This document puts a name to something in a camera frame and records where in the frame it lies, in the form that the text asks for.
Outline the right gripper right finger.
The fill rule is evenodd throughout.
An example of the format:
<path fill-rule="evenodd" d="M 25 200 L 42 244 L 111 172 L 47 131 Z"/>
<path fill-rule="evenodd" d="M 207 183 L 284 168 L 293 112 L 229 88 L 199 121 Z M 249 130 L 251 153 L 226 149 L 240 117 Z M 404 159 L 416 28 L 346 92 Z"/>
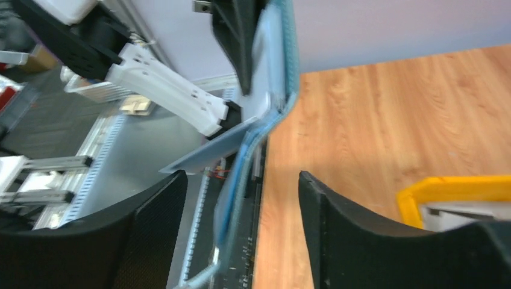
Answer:
<path fill-rule="evenodd" d="M 510 222 L 414 228 L 336 193 L 310 172 L 299 207 L 315 288 L 509 288 Z"/>

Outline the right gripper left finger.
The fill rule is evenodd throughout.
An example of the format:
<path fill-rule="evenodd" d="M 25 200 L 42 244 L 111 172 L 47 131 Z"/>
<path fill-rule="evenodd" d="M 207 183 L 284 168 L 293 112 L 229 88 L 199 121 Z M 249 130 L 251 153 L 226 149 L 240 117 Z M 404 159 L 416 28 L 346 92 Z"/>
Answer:
<path fill-rule="evenodd" d="M 2 288 L 165 288 L 188 179 L 152 187 L 56 229 L 1 232 Z"/>

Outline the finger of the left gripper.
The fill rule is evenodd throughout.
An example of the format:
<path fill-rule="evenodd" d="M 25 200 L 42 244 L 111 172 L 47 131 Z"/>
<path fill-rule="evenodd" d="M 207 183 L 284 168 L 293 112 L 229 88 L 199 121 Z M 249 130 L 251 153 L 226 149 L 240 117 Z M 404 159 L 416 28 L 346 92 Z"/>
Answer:
<path fill-rule="evenodd" d="M 267 2 L 261 0 L 212 1 L 212 30 L 232 64 L 243 95 L 252 89 L 252 47 L 257 24 Z"/>

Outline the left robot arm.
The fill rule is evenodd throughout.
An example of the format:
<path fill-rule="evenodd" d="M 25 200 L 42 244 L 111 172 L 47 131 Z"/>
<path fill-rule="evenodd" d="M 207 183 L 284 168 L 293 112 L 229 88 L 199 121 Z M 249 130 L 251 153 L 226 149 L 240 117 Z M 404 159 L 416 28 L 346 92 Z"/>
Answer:
<path fill-rule="evenodd" d="M 242 108 L 194 85 L 131 38 L 101 1 L 13 1 L 37 39 L 71 71 L 110 82 L 174 113 L 213 139 L 242 121 Z M 214 37 L 244 95 L 252 88 L 252 47 L 266 1 L 209 1 Z"/>

